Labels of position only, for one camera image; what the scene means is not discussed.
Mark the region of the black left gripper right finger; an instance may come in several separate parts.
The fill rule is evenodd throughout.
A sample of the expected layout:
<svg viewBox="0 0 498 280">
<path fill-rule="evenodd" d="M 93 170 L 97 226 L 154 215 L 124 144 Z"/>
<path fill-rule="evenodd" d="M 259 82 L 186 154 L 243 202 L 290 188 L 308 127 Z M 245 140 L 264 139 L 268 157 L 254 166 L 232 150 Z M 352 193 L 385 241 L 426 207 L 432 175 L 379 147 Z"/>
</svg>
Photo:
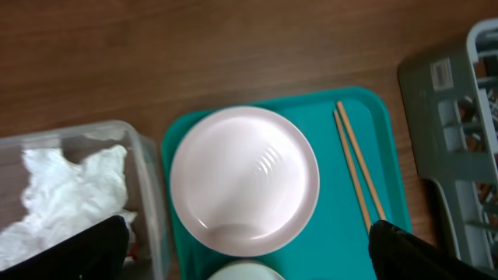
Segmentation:
<svg viewBox="0 0 498 280">
<path fill-rule="evenodd" d="M 368 251 L 378 280 L 493 280 L 385 220 L 369 231 Z"/>
</svg>

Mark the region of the red wrapper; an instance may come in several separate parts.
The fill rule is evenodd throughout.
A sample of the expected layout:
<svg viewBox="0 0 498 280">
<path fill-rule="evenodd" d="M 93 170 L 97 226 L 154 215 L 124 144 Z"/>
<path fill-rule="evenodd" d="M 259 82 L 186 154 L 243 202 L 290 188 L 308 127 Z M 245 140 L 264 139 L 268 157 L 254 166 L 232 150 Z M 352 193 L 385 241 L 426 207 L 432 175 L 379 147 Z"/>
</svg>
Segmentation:
<svg viewBox="0 0 498 280">
<path fill-rule="evenodd" d="M 130 243 L 128 245 L 125 262 L 136 261 L 138 259 L 139 246 L 137 243 Z"/>
</svg>

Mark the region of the grey bowl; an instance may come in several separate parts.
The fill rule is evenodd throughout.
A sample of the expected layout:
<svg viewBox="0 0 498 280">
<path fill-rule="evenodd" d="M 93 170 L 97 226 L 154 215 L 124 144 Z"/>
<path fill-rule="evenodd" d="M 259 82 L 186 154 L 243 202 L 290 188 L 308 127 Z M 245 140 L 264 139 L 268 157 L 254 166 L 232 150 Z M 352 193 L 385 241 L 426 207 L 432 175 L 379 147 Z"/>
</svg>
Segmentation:
<svg viewBox="0 0 498 280">
<path fill-rule="evenodd" d="M 233 261 L 208 280 L 285 280 L 277 271 L 257 261 Z"/>
</svg>

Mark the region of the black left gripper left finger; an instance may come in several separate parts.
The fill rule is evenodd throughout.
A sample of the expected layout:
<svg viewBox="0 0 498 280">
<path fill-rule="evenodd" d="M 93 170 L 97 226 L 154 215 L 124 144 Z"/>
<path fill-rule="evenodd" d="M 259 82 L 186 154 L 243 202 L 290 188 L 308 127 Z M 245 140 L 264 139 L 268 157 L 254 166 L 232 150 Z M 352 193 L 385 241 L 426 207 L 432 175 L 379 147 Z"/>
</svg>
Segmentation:
<svg viewBox="0 0 498 280">
<path fill-rule="evenodd" d="M 114 215 L 1 271 L 1 279 L 117 279 L 127 256 L 129 239 L 125 219 Z"/>
</svg>

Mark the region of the white napkin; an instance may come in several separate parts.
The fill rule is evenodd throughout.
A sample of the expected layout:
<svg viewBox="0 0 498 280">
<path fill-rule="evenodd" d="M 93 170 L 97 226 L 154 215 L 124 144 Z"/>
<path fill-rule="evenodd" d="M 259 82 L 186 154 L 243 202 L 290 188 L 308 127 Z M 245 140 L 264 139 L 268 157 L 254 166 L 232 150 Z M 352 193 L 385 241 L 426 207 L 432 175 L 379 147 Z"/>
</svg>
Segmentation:
<svg viewBox="0 0 498 280">
<path fill-rule="evenodd" d="M 131 225 L 137 214 L 125 209 L 126 149 L 101 149 L 76 164 L 61 149 L 27 149 L 30 173 L 21 195 L 27 214 L 1 231 L 1 268 L 10 268 L 113 215 Z"/>
</svg>

